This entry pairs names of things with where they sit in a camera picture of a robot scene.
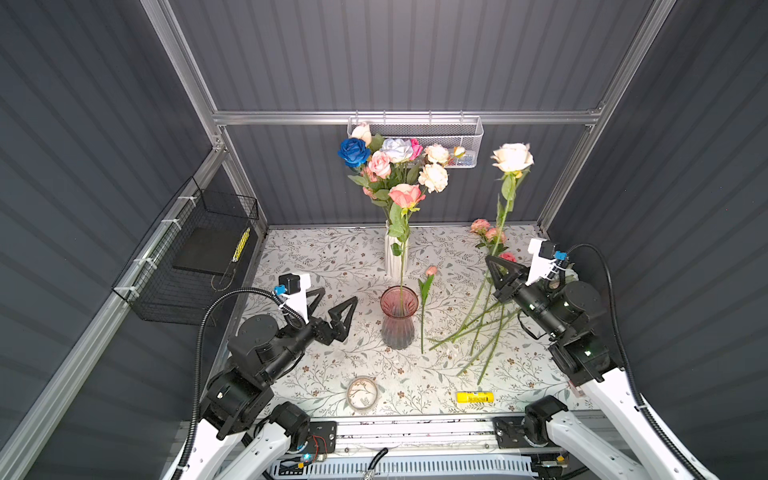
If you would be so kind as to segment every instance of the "white rose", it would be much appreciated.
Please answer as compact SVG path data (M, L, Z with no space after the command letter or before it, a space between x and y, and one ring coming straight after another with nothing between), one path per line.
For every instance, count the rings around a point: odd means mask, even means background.
M410 160L413 155L413 147L411 142L403 140L402 138L387 138L384 140L382 147L379 151L387 154L392 163L399 164L406 160Z
M369 127L368 122L360 122L360 124L355 127L355 130L352 130L352 134L349 136L349 138L359 138L360 140L366 142L366 147L368 147L372 140L371 127Z
M442 192L448 186L448 172L440 164L427 164L419 174L419 183L427 187L429 193Z
M498 163L493 164L503 172L516 172L533 165L533 155L528 149L530 144L503 144L501 148L493 151L492 159Z
M427 160L434 164L444 164L448 161L449 155L442 145L431 145L424 149L427 152Z

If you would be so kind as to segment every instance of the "blue rose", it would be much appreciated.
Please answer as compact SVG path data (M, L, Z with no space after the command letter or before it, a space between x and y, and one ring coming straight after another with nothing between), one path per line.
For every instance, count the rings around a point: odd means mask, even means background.
M357 168L367 162L371 150L366 147L366 142L359 138L347 138L341 142L339 156L344 159L347 167Z

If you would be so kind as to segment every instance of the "pink glass vase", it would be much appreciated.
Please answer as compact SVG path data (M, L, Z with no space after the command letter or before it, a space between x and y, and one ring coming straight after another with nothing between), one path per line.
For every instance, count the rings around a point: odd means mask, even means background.
M395 350L406 348L415 336L411 317L419 309L419 298L407 286L391 286L382 295L381 305L384 312L384 344Z

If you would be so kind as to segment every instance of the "white ceramic vase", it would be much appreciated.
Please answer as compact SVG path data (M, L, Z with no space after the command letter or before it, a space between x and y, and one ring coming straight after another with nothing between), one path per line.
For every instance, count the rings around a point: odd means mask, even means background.
M402 267L402 259L400 256L395 256L394 253L392 253L392 245L394 243L397 243L400 245L400 249L402 251L402 255L405 256L406 259L406 271L408 270L408 244L410 242L410 239L406 240L406 246L403 248L402 244L397 240L395 237L390 237L387 235L387 230L389 230L389 221L387 221L386 224L386 230L384 230L384 268L386 269L386 274L392 277L393 279L396 279L398 282L400 281L400 268Z

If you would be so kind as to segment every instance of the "gray corrugated wall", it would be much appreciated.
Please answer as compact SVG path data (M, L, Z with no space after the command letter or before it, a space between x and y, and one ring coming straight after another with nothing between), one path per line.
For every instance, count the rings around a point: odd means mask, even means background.
M597 107L650 1L171 4L220 110L515 111ZM340 167L344 128L229 129L270 224L384 221ZM537 167L523 187L530 201L521 200L515 220L537 220L576 132L575 126L487 126L482 165L451 170L448 190L413 220L493 216L491 180L498 171L488 157L517 141L532 144ZM292 189L277 195L272 186L283 185Z
M0 78L3 445L210 143L138 1L0 2ZM121 439L157 446L168 429L169 445L175 428L150 425L182 418L189 372L175 365L186 365L193 337L129 317L29 478L116 459L95 442L116 455ZM147 405L131 404L131 389ZM124 458L113 465L148 468L142 455ZM57 474L39 473L43 465Z
M352 171L336 155L345 126L251 126L227 128L259 192L272 225L384 223L381 208L346 176ZM412 222L473 221L496 218L501 172L492 149L511 139L531 143L536 165L520 187L510 220L535 220L568 162L581 125L491 125L485 129L478 166L450 169L449 185L427 195Z
M768 453L767 82L768 2L678 2L550 229L605 252L638 385L720 478Z

